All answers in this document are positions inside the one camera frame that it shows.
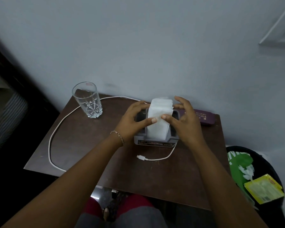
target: gold bracelet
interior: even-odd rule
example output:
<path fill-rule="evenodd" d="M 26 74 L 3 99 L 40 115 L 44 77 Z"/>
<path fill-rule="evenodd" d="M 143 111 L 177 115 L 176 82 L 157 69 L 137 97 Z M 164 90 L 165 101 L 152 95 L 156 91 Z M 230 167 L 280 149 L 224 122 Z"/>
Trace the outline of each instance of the gold bracelet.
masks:
<path fill-rule="evenodd" d="M 117 131 L 115 131 L 115 130 L 111 131 L 111 133 L 116 133 L 116 134 L 118 134 L 118 137 L 119 137 L 120 140 L 122 141 L 122 145 L 123 145 L 123 139 L 122 139 L 121 135 L 120 135 Z"/>

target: white cable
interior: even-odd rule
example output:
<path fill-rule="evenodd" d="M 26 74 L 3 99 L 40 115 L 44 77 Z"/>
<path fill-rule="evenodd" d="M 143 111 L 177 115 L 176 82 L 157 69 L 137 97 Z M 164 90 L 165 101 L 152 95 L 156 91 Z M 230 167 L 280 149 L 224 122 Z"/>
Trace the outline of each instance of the white cable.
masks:
<path fill-rule="evenodd" d="M 144 157 L 144 156 L 141 156 L 141 155 L 137 155 L 136 157 L 137 157 L 138 159 L 140 159 L 140 160 L 143 160 L 143 161 L 160 161 L 160 160 L 164 160 L 164 159 L 166 159 L 166 158 L 168 158 L 168 157 L 171 156 L 171 154 L 173 153 L 173 151 L 174 151 L 174 149 L 175 149 L 176 144 L 177 144 L 177 142 L 175 143 L 175 145 L 173 146 L 173 149 L 172 149 L 171 153 L 170 153 L 167 157 L 163 157 L 163 158 L 159 158 L 159 159 L 148 159 L 148 158 L 146 158 L 146 157 Z"/>
<path fill-rule="evenodd" d="M 130 98 L 130 97 L 125 97 L 125 96 L 105 97 L 105 98 L 101 98 L 100 100 L 107 99 L 107 98 L 127 98 L 127 99 L 132 99 L 132 100 L 140 101 L 140 100 L 137 100 L 137 99 L 134 99 L 134 98 Z M 64 170 L 64 169 L 62 169 L 62 168 L 56 166 L 56 165 L 52 162 L 52 159 L 51 159 L 51 142 L 52 142 L 52 139 L 53 139 L 53 137 L 54 137 L 54 135 L 55 135 L 57 129 L 58 129 L 59 126 L 61 125 L 61 123 L 62 123 L 71 113 L 73 113 L 73 112 L 74 112 L 76 109 L 78 109 L 78 108 L 80 108 L 80 106 L 77 107 L 77 108 L 75 108 L 75 109 L 74 109 L 73 111 L 71 111 L 69 114 L 67 114 L 67 115 L 59 122 L 58 126 L 55 128 L 54 132 L 52 133 L 52 135 L 51 135 L 50 138 L 49 138 L 49 148 L 48 148 L 49 163 L 50 163 L 53 167 L 55 167 L 55 168 L 57 168 L 57 169 L 59 169 L 59 170 L 61 170 L 61 171 L 64 171 L 64 172 L 66 172 L 66 170 Z"/>

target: tabletop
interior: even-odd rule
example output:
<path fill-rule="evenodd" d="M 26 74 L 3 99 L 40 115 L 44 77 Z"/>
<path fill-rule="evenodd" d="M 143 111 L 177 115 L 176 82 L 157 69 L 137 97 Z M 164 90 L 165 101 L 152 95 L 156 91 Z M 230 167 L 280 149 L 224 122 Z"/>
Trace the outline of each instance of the tabletop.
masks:
<path fill-rule="evenodd" d="M 104 99 L 101 101 L 103 113 L 97 119 L 88 118 L 81 109 L 73 112 L 63 121 L 53 137 L 52 162 L 68 170 L 108 136 L 134 102 L 135 100 L 125 98 Z M 48 143 L 58 123 L 76 107 L 78 103 L 71 97 L 27 162 L 25 169 L 54 176 L 63 174 L 63 171 L 49 163 Z M 202 132 L 209 148 L 230 173 L 220 116 L 215 115 L 215 119 L 214 125 L 202 126 Z M 142 161 L 136 158 L 137 155 L 143 155 L 148 159 L 158 159 L 166 157 L 170 152 L 171 148 L 141 146 L 128 142 L 115 152 L 97 185 L 210 209 L 198 166 L 189 149 L 181 141 L 167 159 Z"/>

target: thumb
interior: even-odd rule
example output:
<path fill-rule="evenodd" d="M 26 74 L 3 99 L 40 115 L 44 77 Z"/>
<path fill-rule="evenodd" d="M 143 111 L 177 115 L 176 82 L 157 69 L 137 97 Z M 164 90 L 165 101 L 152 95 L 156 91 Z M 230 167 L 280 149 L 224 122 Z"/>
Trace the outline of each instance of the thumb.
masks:
<path fill-rule="evenodd" d="M 140 128 L 140 129 L 142 129 L 142 128 L 144 128 L 144 127 L 146 127 L 146 126 L 149 126 L 149 125 L 152 125 L 152 124 L 154 124 L 154 123 L 156 123 L 157 122 L 157 119 L 156 118 L 147 118 L 147 119 L 145 119 L 145 120 L 142 120 L 142 121 L 140 121 L 140 122 L 137 122 L 137 124 L 138 124 L 138 127 Z"/>
<path fill-rule="evenodd" d="M 172 125 L 174 128 L 176 128 L 179 123 L 179 120 L 167 114 L 161 115 L 161 118 L 168 122 L 170 125 Z"/>

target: white paper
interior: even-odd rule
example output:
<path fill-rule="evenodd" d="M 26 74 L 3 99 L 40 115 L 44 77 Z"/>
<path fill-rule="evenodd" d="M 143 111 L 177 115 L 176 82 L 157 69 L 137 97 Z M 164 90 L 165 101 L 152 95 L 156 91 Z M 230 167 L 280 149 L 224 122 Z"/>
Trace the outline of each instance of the white paper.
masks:
<path fill-rule="evenodd" d="M 155 98 L 150 104 L 148 118 L 156 118 L 157 123 L 147 127 L 147 138 L 154 140 L 165 140 L 169 130 L 169 123 L 161 119 L 161 115 L 173 113 L 173 101 L 171 99 Z"/>

